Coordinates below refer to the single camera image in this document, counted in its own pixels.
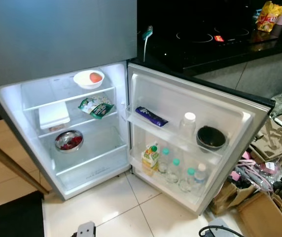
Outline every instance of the purple wrapper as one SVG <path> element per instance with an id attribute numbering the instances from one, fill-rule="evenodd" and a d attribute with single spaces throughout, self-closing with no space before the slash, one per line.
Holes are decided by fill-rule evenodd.
<path id="1" fill-rule="evenodd" d="M 167 120 L 158 117 L 157 115 L 155 115 L 154 113 L 152 113 L 151 111 L 147 110 L 145 107 L 137 107 L 136 108 L 136 112 L 140 115 L 142 115 L 143 117 L 145 117 L 146 119 L 150 120 L 152 123 L 154 123 L 155 125 L 162 127 L 164 126 L 164 124 L 168 123 Z"/>

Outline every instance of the stainless steel refrigerator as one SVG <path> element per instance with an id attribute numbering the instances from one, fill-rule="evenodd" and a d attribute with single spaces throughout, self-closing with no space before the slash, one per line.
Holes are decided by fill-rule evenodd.
<path id="1" fill-rule="evenodd" d="M 133 172 L 192 212 L 201 214 L 260 129 L 273 103 L 214 84 L 171 75 L 127 61 L 137 55 L 135 0 L 0 1 L 0 114 L 54 191 L 69 199 L 126 170 Z M 80 88 L 76 73 L 105 75 L 95 89 Z M 114 107 L 102 119 L 78 109 L 83 99 L 101 95 Z M 65 128 L 40 128 L 39 110 L 65 102 Z M 158 127 L 135 112 L 143 106 L 169 122 Z M 178 134 L 186 112 L 196 114 L 196 132 L 205 125 L 227 138 L 217 151 Z M 79 130 L 82 147 L 63 154 L 54 140 Z M 207 179 L 184 193 L 159 172 L 149 174 L 141 153 L 147 144 L 168 147 L 188 167 L 206 166 Z"/>

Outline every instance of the egg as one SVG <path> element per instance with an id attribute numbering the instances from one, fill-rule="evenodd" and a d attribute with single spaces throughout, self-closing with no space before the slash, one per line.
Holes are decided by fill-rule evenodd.
<path id="1" fill-rule="evenodd" d="M 101 75 L 99 75 L 98 73 L 91 73 L 90 74 L 90 80 L 92 81 L 92 83 L 98 83 L 102 79 L 103 79 L 103 77 Z"/>

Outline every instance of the white container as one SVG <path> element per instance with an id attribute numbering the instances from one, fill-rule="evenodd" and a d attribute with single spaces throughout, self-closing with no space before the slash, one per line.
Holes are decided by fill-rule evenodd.
<path id="1" fill-rule="evenodd" d="M 46 132 L 62 129 L 70 122 L 65 102 L 59 102 L 39 108 L 40 128 Z"/>
<path id="2" fill-rule="evenodd" d="M 181 137 L 192 139 L 196 129 L 196 115 L 191 112 L 187 112 L 184 118 L 179 123 L 179 134 Z"/>
<path id="3" fill-rule="evenodd" d="M 92 73 L 97 73 L 98 75 L 100 75 L 102 77 L 102 79 L 99 82 L 93 83 L 90 79 L 90 75 Z M 105 78 L 104 73 L 100 72 L 100 71 L 96 71 L 96 70 L 86 70 L 80 73 L 75 74 L 75 76 L 73 77 L 73 81 L 78 84 L 80 87 L 82 87 L 83 89 L 96 89 L 98 87 L 100 87 L 103 83 L 103 80 Z"/>

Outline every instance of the black mat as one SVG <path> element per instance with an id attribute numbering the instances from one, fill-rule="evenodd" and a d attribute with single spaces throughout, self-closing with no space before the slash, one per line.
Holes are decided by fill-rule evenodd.
<path id="1" fill-rule="evenodd" d="M 0 237 L 44 237 L 40 192 L 0 206 Z"/>

